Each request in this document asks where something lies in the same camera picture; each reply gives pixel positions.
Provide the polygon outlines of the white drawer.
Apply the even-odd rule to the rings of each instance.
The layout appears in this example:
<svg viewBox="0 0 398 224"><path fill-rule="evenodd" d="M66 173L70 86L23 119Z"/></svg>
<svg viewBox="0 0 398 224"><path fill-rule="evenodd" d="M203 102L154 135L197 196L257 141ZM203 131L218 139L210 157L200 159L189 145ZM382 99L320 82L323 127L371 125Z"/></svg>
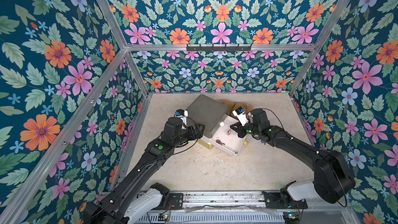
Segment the white drawer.
<svg viewBox="0 0 398 224"><path fill-rule="evenodd" d="M230 125L235 124L239 121L230 116L227 116L222 122L225 123L225 126L221 127L220 125L218 125L219 128L215 132L215 134L211 138L208 138L209 142L212 143L215 148L218 148L230 155L238 155L246 137L239 138L236 132L234 132L233 130L230 135L228 135L227 132L231 130ZM221 146L217 144L217 139L221 140L223 143L225 143L225 145Z"/></svg>

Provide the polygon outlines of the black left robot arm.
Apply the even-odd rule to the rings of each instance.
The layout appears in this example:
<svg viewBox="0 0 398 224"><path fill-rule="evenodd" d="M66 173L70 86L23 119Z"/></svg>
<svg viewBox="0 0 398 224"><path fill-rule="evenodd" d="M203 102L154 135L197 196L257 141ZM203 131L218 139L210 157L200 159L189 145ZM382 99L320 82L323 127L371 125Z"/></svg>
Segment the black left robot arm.
<svg viewBox="0 0 398 224"><path fill-rule="evenodd" d="M196 122L186 125L181 118L170 117L161 134L149 142L137 165L122 182L98 203L87 204L84 224L126 224L124 214L149 178L175 155L183 143L197 141L205 126Z"/></svg>

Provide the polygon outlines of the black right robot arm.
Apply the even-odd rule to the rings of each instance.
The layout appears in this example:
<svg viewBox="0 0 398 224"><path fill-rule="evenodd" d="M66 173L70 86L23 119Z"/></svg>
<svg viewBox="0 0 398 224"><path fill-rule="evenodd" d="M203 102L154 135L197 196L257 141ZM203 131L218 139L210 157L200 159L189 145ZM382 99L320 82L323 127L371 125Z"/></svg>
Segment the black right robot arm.
<svg viewBox="0 0 398 224"><path fill-rule="evenodd" d="M334 204L356 186L353 173L340 152L317 149L289 134L281 125L270 124L262 108L247 113L240 107L233 111L233 115L239 122L230 125L230 129L238 137L250 134L256 140L289 153L312 169L313 180L285 187L291 199L321 198Z"/></svg>

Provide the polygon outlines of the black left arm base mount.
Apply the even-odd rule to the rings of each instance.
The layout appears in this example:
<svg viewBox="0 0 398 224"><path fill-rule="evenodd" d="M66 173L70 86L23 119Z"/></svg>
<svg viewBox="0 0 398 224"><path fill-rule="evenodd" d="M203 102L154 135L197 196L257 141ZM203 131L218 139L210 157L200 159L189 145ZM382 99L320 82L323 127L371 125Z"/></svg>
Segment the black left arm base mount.
<svg viewBox="0 0 398 224"><path fill-rule="evenodd" d="M148 193L153 193L154 191L156 191L160 196L159 200L156 200L154 197L148 195ZM184 194L171 192L168 187L161 183L155 183L151 185L147 191L139 192L136 196L136 199L138 200L139 198L146 196L150 198L150 210L180 210L183 206Z"/></svg>

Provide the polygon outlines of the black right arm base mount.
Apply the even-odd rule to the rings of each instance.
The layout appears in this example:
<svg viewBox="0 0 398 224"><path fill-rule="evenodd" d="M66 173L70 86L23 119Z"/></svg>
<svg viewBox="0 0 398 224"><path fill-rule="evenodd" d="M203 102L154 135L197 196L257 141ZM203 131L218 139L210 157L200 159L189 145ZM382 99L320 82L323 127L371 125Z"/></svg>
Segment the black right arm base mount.
<svg viewBox="0 0 398 224"><path fill-rule="evenodd" d="M280 191L262 191L267 208L270 209L308 209L306 200L294 200L288 193L288 186L296 181L286 184Z"/></svg>

